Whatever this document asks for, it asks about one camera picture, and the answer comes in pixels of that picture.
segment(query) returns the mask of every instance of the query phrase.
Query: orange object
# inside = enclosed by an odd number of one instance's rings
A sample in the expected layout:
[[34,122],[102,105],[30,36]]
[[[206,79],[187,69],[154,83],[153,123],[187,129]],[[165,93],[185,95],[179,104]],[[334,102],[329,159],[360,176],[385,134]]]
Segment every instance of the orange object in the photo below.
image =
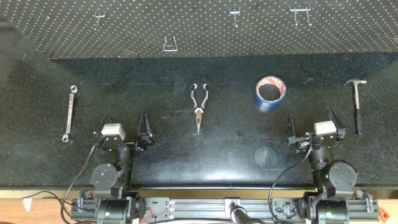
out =
[[383,208],[379,207],[379,213],[383,222],[387,222],[387,220],[390,218],[390,215]]

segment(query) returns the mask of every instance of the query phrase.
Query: silver wrench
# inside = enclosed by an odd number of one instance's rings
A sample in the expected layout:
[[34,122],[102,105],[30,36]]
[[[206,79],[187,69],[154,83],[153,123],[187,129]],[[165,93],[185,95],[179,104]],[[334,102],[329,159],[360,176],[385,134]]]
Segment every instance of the silver wrench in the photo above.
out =
[[69,109],[68,109],[68,121],[67,121],[67,131],[62,136],[63,142],[69,141],[70,126],[72,125],[72,113],[73,113],[73,100],[75,98],[75,93],[77,93],[77,86],[73,85],[70,87],[71,94],[69,94]]

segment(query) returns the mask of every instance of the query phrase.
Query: pegboard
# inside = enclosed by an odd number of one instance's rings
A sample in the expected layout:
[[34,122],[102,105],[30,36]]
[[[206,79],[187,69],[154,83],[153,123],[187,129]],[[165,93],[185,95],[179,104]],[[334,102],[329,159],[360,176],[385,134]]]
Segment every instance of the pegboard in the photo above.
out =
[[[308,18],[298,11],[306,7]],[[396,0],[1,2],[6,20],[48,58],[398,52],[397,8]],[[96,13],[105,14],[98,28]],[[173,37],[178,50],[165,52]]]

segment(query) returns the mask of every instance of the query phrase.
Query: hammer handle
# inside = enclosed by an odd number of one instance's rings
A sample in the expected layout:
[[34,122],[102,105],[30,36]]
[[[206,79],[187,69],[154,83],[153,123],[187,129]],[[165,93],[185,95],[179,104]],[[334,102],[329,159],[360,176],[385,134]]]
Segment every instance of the hammer handle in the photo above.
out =
[[356,131],[360,137],[362,137],[362,117],[361,110],[359,108],[356,109]]

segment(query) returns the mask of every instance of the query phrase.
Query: pegboard hook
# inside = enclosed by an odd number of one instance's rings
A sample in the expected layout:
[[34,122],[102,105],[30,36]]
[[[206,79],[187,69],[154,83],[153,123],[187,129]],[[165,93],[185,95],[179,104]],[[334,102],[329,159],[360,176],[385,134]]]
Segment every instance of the pegboard hook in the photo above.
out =
[[94,16],[95,16],[96,18],[98,18],[98,20],[97,20],[97,26],[94,28],[94,30],[98,29],[98,24],[100,24],[100,19],[101,19],[101,18],[104,18],[105,15],[106,15],[106,12],[104,12],[104,14],[102,14],[102,13],[98,13],[98,14],[97,14],[97,12],[95,12]]
[[311,22],[310,22],[310,14],[308,13],[309,10],[311,10],[311,6],[309,6],[309,7],[306,6],[305,9],[296,9],[296,7],[293,7],[293,9],[292,9],[289,6],[289,10],[291,12],[294,12],[294,22],[296,23],[296,26],[298,24],[298,22],[297,22],[297,12],[306,12],[307,13],[308,24],[310,24],[310,26],[312,25]]
[[[167,44],[167,39],[166,39],[166,37],[164,37],[164,45],[163,45],[163,51],[164,51],[164,52],[176,52],[176,51],[178,51],[177,42],[175,41],[175,37],[173,37],[173,38],[174,38],[174,44],[175,44],[175,46],[174,46],[174,45],[168,45],[168,44]],[[166,50],[166,49],[165,49],[166,46],[168,46],[168,47],[175,47],[175,49]]]
[[236,15],[241,13],[241,8],[239,7],[238,10],[236,10],[235,8],[231,8],[231,9],[229,9],[229,13],[234,15],[234,17],[235,17],[235,27],[238,27],[238,23],[236,22]]

